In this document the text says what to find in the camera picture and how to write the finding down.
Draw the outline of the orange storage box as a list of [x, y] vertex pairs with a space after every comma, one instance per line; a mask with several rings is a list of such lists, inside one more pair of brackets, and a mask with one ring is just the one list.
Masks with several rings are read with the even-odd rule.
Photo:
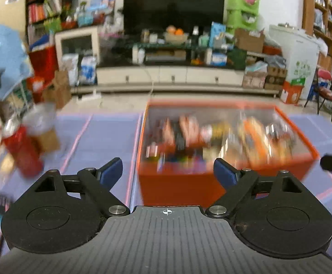
[[303, 179], [319, 157], [277, 106], [252, 101], [150, 101], [142, 123], [137, 172], [143, 203], [207, 207], [234, 176], [214, 172], [221, 158], [264, 176]]

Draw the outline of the red soda can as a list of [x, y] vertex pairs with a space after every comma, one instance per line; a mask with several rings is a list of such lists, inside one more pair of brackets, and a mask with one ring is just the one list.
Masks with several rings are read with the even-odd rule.
[[27, 129], [16, 117], [10, 118], [3, 126], [2, 140], [12, 155], [15, 166], [24, 177], [35, 177], [43, 169], [38, 149]]

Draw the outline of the blue plaid tablecloth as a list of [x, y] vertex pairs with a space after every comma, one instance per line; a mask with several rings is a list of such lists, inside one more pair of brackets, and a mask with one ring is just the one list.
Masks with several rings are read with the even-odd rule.
[[[291, 114], [289, 118], [312, 142], [321, 155], [332, 154], [332, 122], [315, 114]], [[100, 167], [114, 157], [123, 161], [123, 175], [112, 192], [131, 208], [143, 203], [137, 180], [136, 151], [142, 115], [86, 114], [60, 115], [56, 130], [61, 149], [44, 159], [44, 168], [74, 174], [84, 167]], [[315, 163], [304, 178], [304, 185], [332, 213], [332, 174]], [[332, 256], [332, 241], [328, 249]]]

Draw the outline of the orange gift bag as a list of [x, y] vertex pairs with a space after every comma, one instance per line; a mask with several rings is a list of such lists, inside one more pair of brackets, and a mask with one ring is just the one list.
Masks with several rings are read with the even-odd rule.
[[297, 104], [305, 85], [305, 78], [285, 80], [280, 99], [286, 104]]

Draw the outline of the red folding chair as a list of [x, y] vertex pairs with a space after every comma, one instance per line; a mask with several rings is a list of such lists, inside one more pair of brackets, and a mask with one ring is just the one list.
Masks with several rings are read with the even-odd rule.
[[304, 107], [307, 106], [309, 101], [316, 102], [317, 114], [320, 113], [324, 103], [328, 101], [330, 103], [330, 118], [332, 121], [332, 75], [328, 70], [321, 67], [316, 68]]

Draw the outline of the white TV cabinet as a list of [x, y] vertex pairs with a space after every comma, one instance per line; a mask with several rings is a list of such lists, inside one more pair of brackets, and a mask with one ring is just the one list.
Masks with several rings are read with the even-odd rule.
[[279, 91], [242, 86], [244, 73], [220, 67], [101, 67], [96, 85], [80, 85], [74, 94], [96, 92], [221, 92], [277, 96]]

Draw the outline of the blue shark fabric cover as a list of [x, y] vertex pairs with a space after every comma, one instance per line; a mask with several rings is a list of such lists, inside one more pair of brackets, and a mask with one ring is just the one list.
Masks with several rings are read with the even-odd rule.
[[19, 33], [0, 25], [0, 100], [32, 75], [32, 64]]

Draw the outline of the white small refrigerator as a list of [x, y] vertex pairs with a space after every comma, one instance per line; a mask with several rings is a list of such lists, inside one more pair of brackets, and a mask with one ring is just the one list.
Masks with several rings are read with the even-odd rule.
[[307, 35], [305, 30], [291, 26], [270, 25], [269, 36], [281, 46], [286, 60], [286, 78], [292, 80], [305, 78], [300, 100], [305, 100], [313, 82], [319, 57], [317, 40]]

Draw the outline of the large cardboard box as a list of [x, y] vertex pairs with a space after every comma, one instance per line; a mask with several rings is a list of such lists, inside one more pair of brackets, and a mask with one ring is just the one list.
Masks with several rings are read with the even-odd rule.
[[234, 39], [237, 48], [254, 53], [262, 53], [265, 34], [263, 31], [236, 29]]

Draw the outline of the green stacked storage bins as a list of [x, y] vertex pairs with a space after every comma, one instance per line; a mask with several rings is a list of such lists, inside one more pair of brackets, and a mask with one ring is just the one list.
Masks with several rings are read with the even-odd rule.
[[226, 29], [234, 34], [236, 29], [257, 29], [260, 0], [227, 0]]

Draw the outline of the fruit bowl with oranges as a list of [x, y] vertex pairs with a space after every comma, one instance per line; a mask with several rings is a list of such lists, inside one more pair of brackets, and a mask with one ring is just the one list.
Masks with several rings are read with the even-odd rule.
[[184, 33], [182, 29], [178, 29], [173, 25], [169, 25], [163, 35], [167, 43], [176, 45], [184, 44], [188, 40], [188, 34]]

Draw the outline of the wooden bookshelf right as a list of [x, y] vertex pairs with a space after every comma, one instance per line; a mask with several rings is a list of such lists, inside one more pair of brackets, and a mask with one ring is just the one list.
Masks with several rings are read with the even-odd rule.
[[332, 0], [304, 0], [302, 28], [308, 35], [321, 39], [327, 52], [320, 52], [320, 67], [332, 70]]

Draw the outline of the dark bookshelf with books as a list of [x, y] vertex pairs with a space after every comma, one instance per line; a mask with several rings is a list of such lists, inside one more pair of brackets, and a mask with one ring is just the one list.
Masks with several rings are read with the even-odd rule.
[[43, 35], [73, 29], [79, 0], [26, 0], [26, 39], [29, 45]]

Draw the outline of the standing air conditioner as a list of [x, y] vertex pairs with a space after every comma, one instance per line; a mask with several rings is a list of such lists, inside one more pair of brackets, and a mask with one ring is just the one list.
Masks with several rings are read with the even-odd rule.
[[25, 34], [26, 0], [0, 0], [0, 24]]

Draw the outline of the black television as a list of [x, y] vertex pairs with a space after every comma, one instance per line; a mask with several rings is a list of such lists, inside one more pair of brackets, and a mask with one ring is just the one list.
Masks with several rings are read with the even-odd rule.
[[191, 33], [213, 22], [221, 23], [225, 0], [123, 0], [124, 31], [139, 35], [144, 29], [163, 32], [169, 26]]

